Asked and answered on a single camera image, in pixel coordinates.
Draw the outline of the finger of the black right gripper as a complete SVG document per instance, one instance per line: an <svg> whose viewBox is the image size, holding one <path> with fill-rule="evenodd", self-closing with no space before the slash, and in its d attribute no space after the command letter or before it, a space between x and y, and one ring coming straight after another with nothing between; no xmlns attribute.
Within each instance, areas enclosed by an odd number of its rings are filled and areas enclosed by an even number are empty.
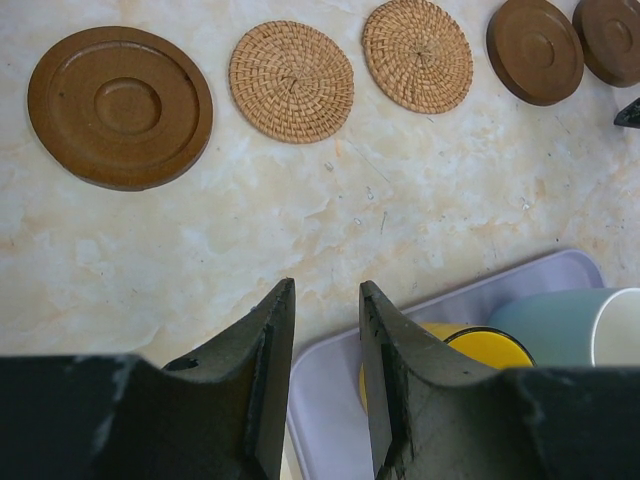
<svg viewBox="0 0 640 480"><path fill-rule="evenodd" d="M640 98L623 108L614 118L616 126L640 126Z"/></svg>

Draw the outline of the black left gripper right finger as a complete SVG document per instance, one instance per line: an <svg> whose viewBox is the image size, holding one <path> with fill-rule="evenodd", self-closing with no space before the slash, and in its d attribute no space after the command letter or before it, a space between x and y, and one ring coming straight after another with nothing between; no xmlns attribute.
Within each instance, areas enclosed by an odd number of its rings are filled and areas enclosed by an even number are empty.
<svg viewBox="0 0 640 480"><path fill-rule="evenodd" d="M374 474L379 479L635 479L635 367L495 370L360 287Z"/></svg>

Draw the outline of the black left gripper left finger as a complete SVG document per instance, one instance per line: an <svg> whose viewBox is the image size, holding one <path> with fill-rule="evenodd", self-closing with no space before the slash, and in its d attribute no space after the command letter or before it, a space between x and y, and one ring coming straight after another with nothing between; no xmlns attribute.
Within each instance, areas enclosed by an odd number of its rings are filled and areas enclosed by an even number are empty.
<svg viewBox="0 0 640 480"><path fill-rule="evenodd" d="M5 479L276 479L295 283L156 367L133 354L1 361Z"/></svg>

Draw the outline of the brown wooden coaster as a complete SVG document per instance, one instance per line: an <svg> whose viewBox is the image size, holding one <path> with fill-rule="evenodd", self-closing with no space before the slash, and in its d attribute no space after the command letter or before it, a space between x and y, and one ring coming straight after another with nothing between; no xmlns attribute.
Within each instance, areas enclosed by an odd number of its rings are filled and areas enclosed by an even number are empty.
<svg viewBox="0 0 640 480"><path fill-rule="evenodd" d="M501 82L529 104L563 101L582 80L580 40L568 18L549 1L505 2L489 21L486 45Z"/></svg>
<svg viewBox="0 0 640 480"><path fill-rule="evenodd" d="M30 78L28 113L54 159L97 186L142 191L202 155L214 104L194 61L168 40L103 26L53 45Z"/></svg>
<svg viewBox="0 0 640 480"><path fill-rule="evenodd" d="M618 88L639 82L638 1L579 1L572 23L595 76Z"/></svg>

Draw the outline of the light blue mug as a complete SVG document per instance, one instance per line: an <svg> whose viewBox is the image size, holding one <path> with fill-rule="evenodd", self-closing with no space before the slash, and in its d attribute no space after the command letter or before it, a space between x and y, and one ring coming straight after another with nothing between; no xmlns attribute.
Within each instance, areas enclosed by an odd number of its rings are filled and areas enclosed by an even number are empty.
<svg viewBox="0 0 640 480"><path fill-rule="evenodd" d="M637 287L530 296L494 311L488 325L518 340L540 366L639 364Z"/></svg>

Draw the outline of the woven rattan coaster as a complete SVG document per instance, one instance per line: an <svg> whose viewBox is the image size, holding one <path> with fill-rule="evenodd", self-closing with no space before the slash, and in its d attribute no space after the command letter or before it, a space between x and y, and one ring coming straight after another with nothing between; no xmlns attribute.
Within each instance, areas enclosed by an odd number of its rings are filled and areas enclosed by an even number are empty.
<svg viewBox="0 0 640 480"><path fill-rule="evenodd" d="M295 21L269 21L247 31L229 61L231 96L266 136L310 144L335 134L354 102L354 72L326 34Z"/></svg>
<svg viewBox="0 0 640 480"><path fill-rule="evenodd" d="M363 28L367 68L382 92L421 114L441 114L468 94L473 59L466 36L451 17L429 1L388 1Z"/></svg>

